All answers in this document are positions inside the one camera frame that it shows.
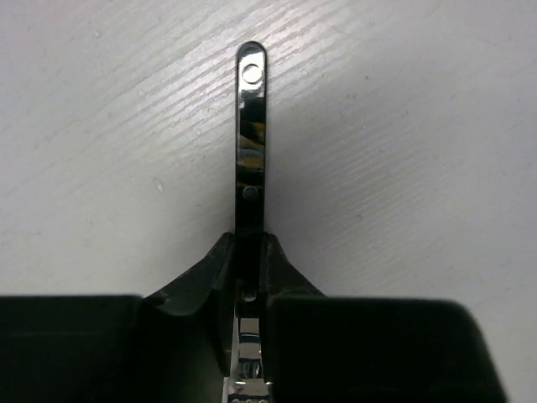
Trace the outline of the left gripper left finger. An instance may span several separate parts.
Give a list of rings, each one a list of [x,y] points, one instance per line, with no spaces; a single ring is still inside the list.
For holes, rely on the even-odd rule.
[[[4,402],[219,402],[234,237],[147,297],[4,296]]]

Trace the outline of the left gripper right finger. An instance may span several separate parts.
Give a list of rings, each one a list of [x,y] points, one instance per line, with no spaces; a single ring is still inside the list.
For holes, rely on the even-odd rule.
[[[505,402],[474,316],[454,301],[325,296],[265,241],[262,363],[276,402]]]

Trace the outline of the black handled fork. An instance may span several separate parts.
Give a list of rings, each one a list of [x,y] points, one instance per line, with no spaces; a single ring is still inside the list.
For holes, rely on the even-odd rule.
[[[235,323],[228,402],[268,402],[263,379],[259,289],[264,239],[266,128],[266,49],[241,44],[236,56],[235,132]]]

